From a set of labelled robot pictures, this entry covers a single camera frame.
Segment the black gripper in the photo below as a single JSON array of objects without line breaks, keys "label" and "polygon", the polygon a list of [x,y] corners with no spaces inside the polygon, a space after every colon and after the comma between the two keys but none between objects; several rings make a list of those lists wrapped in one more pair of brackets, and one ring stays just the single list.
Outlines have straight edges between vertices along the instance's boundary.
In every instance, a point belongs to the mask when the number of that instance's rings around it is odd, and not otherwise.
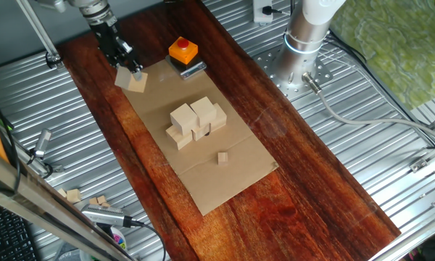
[{"label": "black gripper", "polygon": [[116,69],[127,68],[135,80],[141,80],[142,66],[137,60],[134,48],[121,36],[117,18],[111,17],[98,25],[91,25],[90,28],[110,65]]}]

